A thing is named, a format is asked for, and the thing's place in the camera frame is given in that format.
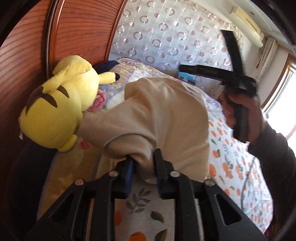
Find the person's right hand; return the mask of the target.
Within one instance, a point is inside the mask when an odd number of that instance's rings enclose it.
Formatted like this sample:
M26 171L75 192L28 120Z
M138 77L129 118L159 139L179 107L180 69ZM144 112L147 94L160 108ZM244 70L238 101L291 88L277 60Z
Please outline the person's right hand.
M268 122L263 116L263 113L260 108L260 102L257 98L251 98L250 96L244 93L227 95L226 92L222 92L222 94L219 96L219 101L223 106L227 126L229 126L230 128L234 128L234 125L237 121L236 117L234 116L234 108L232 107L230 102L243 105L245 108L247 108L247 142L254 142L259 137L259 135L266 129Z

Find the right forearm dark sleeve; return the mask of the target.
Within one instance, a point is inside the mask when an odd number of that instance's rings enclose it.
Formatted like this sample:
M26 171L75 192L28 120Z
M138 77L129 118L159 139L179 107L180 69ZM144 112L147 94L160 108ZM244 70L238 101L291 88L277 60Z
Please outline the right forearm dark sleeve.
M260 161L275 218L284 225L295 207L295 154L285 137L270 125L249 144L248 152Z

